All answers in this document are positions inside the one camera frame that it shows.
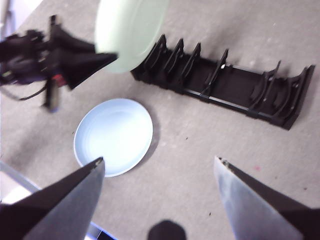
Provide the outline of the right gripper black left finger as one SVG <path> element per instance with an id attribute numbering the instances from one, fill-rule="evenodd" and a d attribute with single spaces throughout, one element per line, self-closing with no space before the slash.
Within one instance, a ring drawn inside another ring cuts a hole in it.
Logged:
<path id="1" fill-rule="evenodd" d="M 83 240 L 97 207 L 105 162 L 95 159 L 12 204 L 0 205 L 2 240 Z"/>

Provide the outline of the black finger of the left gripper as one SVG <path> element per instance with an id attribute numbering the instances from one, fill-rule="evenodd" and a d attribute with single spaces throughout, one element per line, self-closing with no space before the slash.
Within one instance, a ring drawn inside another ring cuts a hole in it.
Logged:
<path id="1" fill-rule="evenodd" d="M 117 53 L 68 53 L 61 62 L 61 72 L 70 90 L 118 59 Z"/>
<path id="2" fill-rule="evenodd" d="M 61 27 L 58 28 L 58 43 L 61 47 L 77 52 L 95 52 L 94 44 L 73 37 Z"/>

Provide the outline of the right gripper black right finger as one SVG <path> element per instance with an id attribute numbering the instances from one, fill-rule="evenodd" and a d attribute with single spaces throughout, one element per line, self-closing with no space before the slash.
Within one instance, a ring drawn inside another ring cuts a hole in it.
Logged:
<path id="1" fill-rule="evenodd" d="M 221 202 L 237 240 L 318 240 L 320 210 L 263 184 L 224 158 L 214 157 Z"/>

